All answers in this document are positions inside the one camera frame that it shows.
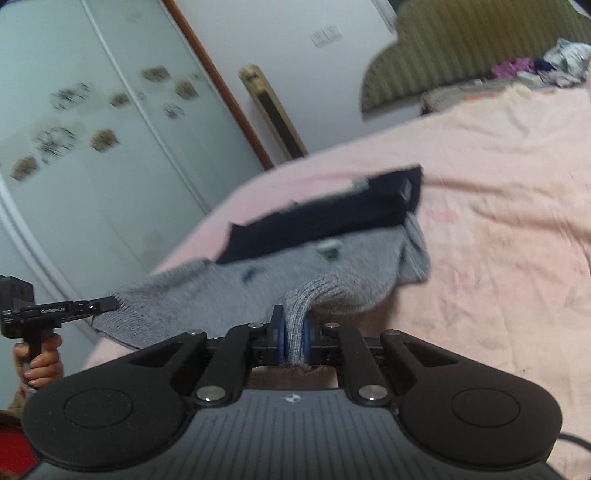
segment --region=sticker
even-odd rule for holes
[[[76,83],[53,92],[50,102],[59,112],[75,109],[81,115],[96,112],[105,106],[105,101],[90,82]]]
[[[55,158],[63,157],[74,148],[76,136],[65,127],[53,127],[38,132],[33,143],[35,148],[39,150],[43,163],[49,164]]]
[[[29,127],[28,133],[30,146],[35,147],[37,135],[40,132],[51,130],[52,128],[57,127],[68,129],[78,140],[88,133],[88,130],[84,126],[82,120],[76,119],[74,121],[64,122],[63,119],[59,118],[58,116],[48,116],[35,122]]]
[[[115,132],[110,129],[99,130],[90,141],[90,146],[97,152],[104,153],[119,144]]]
[[[111,98],[109,98],[109,103],[115,108],[121,108],[123,106],[129,105],[131,100],[129,100],[129,95],[127,95],[127,93],[116,93],[111,95]]]
[[[70,110],[84,103],[89,97],[90,87],[84,83],[62,88],[51,94],[51,104],[56,110]]]
[[[176,93],[183,100],[191,100],[199,96],[193,84],[188,80],[177,82],[174,88],[174,93]]]
[[[26,179],[30,174],[39,170],[39,164],[37,160],[32,155],[28,157],[23,157],[17,160],[17,162],[12,167],[12,173],[10,176],[18,181],[23,181]]]
[[[189,78],[191,78],[191,80],[193,80],[194,82],[203,82],[203,81],[205,81],[205,74],[195,72],[195,73],[192,73],[191,75],[189,75]]]
[[[180,108],[178,105],[169,104],[163,106],[164,111],[166,112],[166,116],[171,120],[178,118],[179,116],[184,116],[184,110]]]
[[[29,156],[35,157],[36,155],[37,152],[25,133],[20,132],[5,138],[0,144],[0,171],[2,177],[9,180],[19,159]]]
[[[170,74],[166,67],[159,65],[151,69],[142,70],[142,77],[153,83],[162,83],[170,79]]]

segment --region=wall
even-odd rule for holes
[[[371,0],[177,0],[274,161],[282,154],[252,105],[238,70],[265,73],[311,153],[418,116],[416,102],[364,121],[363,74],[396,40]],[[322,49],[310,34],[337,25],[343,38]]]

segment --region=wooden door frame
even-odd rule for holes
[[[265,170],[270,170],[274,168],[273,162],[269,157],[267,151],[262,146],[261,141],[257,137],[255,131],[252,129],[251,124],[248,122],[246,115],[238,105],[238,102],[234,98],[232,92],[226,85],[226,82],[223,81],[222,76],[220,75],[219,71],[217,70],[216,66],[213,64],[212,59],[209,57],[203,44],[195,34],[194,30],[189,25],[189,22],[181,12],[180,8],[176,4],[175,0],[161,0],[163,5],[169,11],[171,17],[177,23],[179,29],[183,33],[183,35],[187,38],[189,45],[195,52],[195,55],[203,65],[206,73],[211,78],[213,84],[217,88],[217,91],[220,93],[224,103],[228,106],[230,113],[238,123],[238,126],[244,133],[244,136],[250,143],[252,149],[254,150],[256,156],[258,157],[261,165]]]

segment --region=red object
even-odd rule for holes
[[[25,391],[21,387],[21,396]],[[5,470],[22,476],[35,466],[37,460],[25,436],[8,427],[0,427],[0,471]]]

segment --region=gray sweater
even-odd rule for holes
[[[285,307],[287,358],[304,362],[302,325],[308,310],[368,310],[395,287],[425,281],[430,262],[416,217],[405,225],[335,237],[275,254],[217,265],[195,260],[148,277],[115,293],[121,307],[94,318],[92,326],[123,345],[144,348],[188,330],[210,338],[235,325],[269,321],[273,306]]]

